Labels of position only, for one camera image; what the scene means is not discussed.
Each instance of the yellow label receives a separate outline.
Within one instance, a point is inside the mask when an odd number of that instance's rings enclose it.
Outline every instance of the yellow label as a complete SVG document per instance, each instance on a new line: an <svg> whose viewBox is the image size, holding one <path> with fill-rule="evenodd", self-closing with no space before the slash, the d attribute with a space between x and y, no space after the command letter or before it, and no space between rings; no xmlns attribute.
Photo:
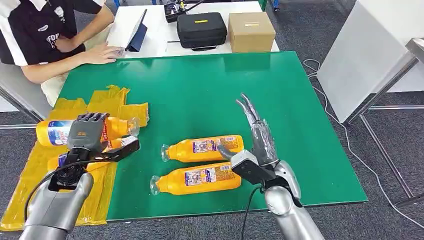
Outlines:
<svg viewBox="0 0 424 240"><path fill-rule="evenodd" d="M235 175L231 170L231 165L228 164L223 166L186 171L184 177L185 185L193 186L230 180L235 178Z"/></svg>
<svg viewBox="0 0 424 240"><path fill-rule="evenodd" d="M236 149L239 147L239 143L234 136L227 136L215 139L201 139L193 141L193 153L206 153L217 151L219 144L224 145L227 149Z"/></svg>

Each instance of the human hand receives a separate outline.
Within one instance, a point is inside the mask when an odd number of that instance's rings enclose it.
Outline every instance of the human hand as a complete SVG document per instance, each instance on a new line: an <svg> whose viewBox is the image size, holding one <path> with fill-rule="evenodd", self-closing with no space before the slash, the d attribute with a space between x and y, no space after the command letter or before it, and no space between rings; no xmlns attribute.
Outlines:
<svg viewBox="0 0 424 240"><path fill-rule="evenodd" d="M121 55L122 47L107 46L107 43L96 45L88 51L80 53L83 64L108 64L116 61Z"/></svg>
<svg viewBox="0 0 424 240"><path fill-rule="evenodd" d="M69 53L78 47L78 44L73 39L69 39L61 35L54 44L56 45L57 50L62 53Z"/></svg>

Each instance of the black case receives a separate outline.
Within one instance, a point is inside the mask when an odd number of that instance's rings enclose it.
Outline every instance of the black case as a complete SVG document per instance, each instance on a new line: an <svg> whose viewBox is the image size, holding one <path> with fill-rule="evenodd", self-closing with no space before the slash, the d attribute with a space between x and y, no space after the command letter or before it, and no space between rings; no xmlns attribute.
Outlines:
<svg viewBox="0 0 424 240"><path fill-rule="evenodd" d="M227 27L219 12L180 15L176 31L185 49L222 45L227 37Z"/></svg>

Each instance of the logo on shirt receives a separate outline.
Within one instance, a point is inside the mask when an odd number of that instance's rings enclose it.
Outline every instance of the logo on shirt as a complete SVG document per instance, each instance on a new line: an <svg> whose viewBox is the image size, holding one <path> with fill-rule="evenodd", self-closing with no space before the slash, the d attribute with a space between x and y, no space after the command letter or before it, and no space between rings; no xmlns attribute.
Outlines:
<svg viewBox="0 0 424 240"><path fill-rule="evenodd" d="M44 25L38 29L39 32L44 32L49 28L49 25Z"/></svg>
<svg viewBox="0 0 424 240"><path fill-rule="evenodd" d="M59 38L59 33L56 33L56 34L53 34L53 35L50 35L50 36L47 37L46 40L50 44L52 49L54 49L56 47L55 42L58 38Z"/></svg>
<svg viewBox="0 0 424 240"><path fill-rule="evenodd" d="M54 10L54 13L60 18L60 20L64 23L65 22L65 18L64 18L64 9L61 6L56 7L56 9Z"/></svg>

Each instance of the robotic hand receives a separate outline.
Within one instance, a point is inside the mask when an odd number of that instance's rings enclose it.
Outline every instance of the robotic hand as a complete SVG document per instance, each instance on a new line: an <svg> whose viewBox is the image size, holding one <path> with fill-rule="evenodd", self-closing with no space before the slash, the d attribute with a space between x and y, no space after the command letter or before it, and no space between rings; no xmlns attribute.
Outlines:
<svg viewBox="0 0 424 240"><path fill-rule="evenodd" d="M318 227L302 206L301 189L290 165L277 157L274 139L265 119L249 100L236 100L249 122L253 149L239 153L230 152L223 145L218 150L231 161L232 171L251 184L262 184L265 201L279 224L285 240L323 240Z"/></svg>
<svg viewBox="0 0 424 240"><path fill-rule="evenodd" d="M25 204L25 225L20 240L64 240L74 229L84 201L93 187L89 163L118 162L140 148L132 138L120 148L102 152L100 142L104 121L109 114L86 113L72 123L67 140L69 152L64 166L47 174L32 190ZM38 189L28 208L33 193Z"/></svg>

